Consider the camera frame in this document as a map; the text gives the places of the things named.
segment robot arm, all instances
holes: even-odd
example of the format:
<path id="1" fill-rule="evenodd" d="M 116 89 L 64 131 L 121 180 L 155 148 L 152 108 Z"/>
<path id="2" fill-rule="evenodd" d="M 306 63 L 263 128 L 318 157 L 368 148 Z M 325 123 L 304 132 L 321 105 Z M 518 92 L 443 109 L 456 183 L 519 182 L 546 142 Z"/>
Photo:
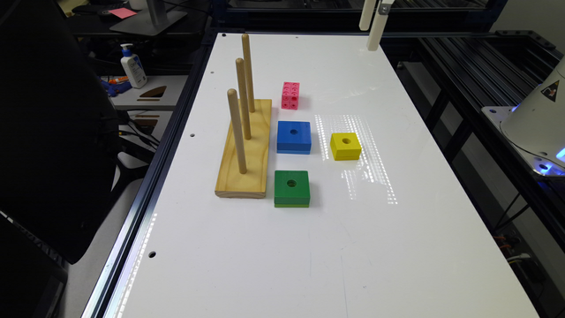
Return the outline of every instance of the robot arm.
<path id="1" fill-rule="evenodd" d="M 395 0 L 381 0 L 377 6 L 377 12 L 374 15 L 373 25 L 371 26 L 371 32 L 369 33 L 369 40 L 367 41 L 367 48 L 370 51 L 375 51 L 379 48 L 380 38 L 382 37 L 382 32 L 387 24 L 388 13 L 390 12 L 390 7 L 394 2 Z M 361 13 L 361 20 L 359 21 L 359 28 L 361 31 L 369 29 L 369 24 L 371 23 L 371 17 L 376 3 L 377 0 L 365 0 L 363 11 Z"/>

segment red object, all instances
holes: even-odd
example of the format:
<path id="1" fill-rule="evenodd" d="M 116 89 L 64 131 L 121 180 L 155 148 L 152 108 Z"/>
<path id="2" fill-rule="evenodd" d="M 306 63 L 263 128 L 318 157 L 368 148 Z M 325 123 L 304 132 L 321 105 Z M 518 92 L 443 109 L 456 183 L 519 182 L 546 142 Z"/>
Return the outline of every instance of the red object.
<path id="1" fill-rule="evenodd" d="M 299 96 L 300 83 L 284 82 L 282 86 L 282 108 L 284 110 L 298 110 Z"/>
<path id="2" fill-rule="evenodd" d="M 113 15 L 119 17 L 120 19 L 129 18 L 132 15 L 137 14 L 137 12 L 131 11 L 131 10 L 126 9 L 126 8 L 114 9 L 114 10 L 110 10 L 109 12 L 112 13 Z"/>

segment yellow block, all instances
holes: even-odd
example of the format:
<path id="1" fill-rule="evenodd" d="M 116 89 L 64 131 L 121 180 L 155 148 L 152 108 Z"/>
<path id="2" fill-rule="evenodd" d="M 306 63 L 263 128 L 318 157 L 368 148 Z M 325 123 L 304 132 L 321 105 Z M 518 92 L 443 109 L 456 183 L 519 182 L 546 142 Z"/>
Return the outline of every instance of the yellow block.
<path id="1" fill-rule="evenodd" d="M 222 165 L 215 184 L 221 198 L 261 199 L 267 187 L 268 142 L 271 128 L 271 100 L 255 100 L 255 112 L 249 114 L 251 139 L 244 139 L 247 172 L 239 173 L 236 143 L 230 123 Z"/>
<path id="2" fill-rule="evenodd" d="M 361 155 L 361 144 L 354 132 L 332 133 L 329 146 L 334 160 L 358 160 Z"/>

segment blue block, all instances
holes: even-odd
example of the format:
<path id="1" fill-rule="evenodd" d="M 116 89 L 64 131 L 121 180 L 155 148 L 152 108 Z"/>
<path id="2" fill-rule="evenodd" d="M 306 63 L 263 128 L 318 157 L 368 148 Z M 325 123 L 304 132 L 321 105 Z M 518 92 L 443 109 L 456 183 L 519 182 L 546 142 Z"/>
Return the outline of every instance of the blue block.
<path id="1" fill-rule="evenodd" d="M 309 122 L 279 121 L 276 152 L 310 155 L 312 136 Z"/>
<path id="2" fill-rule="evenodd" d="M 276 150 L 277 154 L 293 154 L 293 155 L 310 155 L 310 150 L 300 151 L 300 150 Z"/>

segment square block with hole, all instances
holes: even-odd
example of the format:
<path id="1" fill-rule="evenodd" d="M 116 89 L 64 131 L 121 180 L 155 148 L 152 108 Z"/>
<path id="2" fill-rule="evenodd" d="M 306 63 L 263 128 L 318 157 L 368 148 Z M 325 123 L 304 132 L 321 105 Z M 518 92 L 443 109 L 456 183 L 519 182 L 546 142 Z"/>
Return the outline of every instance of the square block with hole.
<path id="1" fill-rule="evenodd" d="M 310 155 L 312 136 L 309 122 L 279 121 L 276 135 L 278 154 Z"/>
<path id="2" fill-rule="evenodd" d="M 275 171 L 275 208 L 310 207 L 308 171 Z"/>
<path id="3" fill-rule="evenodd" d="M 332 133 L 329 146 L 334 160 L 358 160 L 361 155 L 361 144 L 354 132 Z"/>

